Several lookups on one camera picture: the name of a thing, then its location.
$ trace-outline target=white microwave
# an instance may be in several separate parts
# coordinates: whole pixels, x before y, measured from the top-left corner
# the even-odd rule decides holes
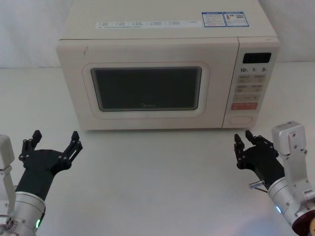
[[[279,46],[257,0],[85,0],[57,53],[82,129],[240,128]]]

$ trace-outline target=white background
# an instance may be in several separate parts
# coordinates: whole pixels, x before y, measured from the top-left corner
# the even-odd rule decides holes
[[[55,47],[74,0],[0,0],[0,68],[58,67]],[[260,0],[278,61],[315,61],[315,0]]]

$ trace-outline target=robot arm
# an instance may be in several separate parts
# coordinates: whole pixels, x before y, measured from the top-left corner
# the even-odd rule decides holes
[[[64,152],[34,150],[42,137],[39,130],[34,132],[32,139],[23,140],[19,159],[23,162],[25,171],[15,192],[9,175],[9,164],[14,160],[13,150],[9,138],[3,137],[6,143],[0,145],[0,153],[4,163],[1,168],[4,169],[0,170],[0,174],[6,172],[3,176],[7,179],[3,178],[0,183],[0,203],[5,202],[5,209],[0,208],[0,236],[35,236],[45,215],[45,199],[54,176],[69,169],[82,149],[79,135],[76,131],[73,132],[71,142]]]
[[[244,151],[244,143],[236,134],[237,167],[254,171],[259,182],[250,187],[264,185],[292,229],[300,236],[308,236],[314,225],[311,221],[315,218],[315,192],[307,178],[304,126],[291,121],[274,127],[272,135],[274,143],[247,130],[246,138],[254,147]],[[283,167],[276,159],[278,155],[283,159]]]

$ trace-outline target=microwave window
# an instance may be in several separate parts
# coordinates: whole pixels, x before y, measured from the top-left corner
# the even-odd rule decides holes
[[[198,107],[201,67],[93,68],[101,111],[178,111]]]

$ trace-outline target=white table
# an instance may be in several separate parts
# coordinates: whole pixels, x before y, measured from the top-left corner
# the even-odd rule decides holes
[[[83,150],[59,173],[38,236],[295,235],[257,181],[239,170],[233,135],[244,130],[82,132],[60,69],[0,70],[0,133],[14,153],[39,129],[38,148],[64,150],[78,130]],[[315,185],[315,62],[278,63],[252,129],[296,120],[306,127]],[[12,178],[24,171],[17,159]]]

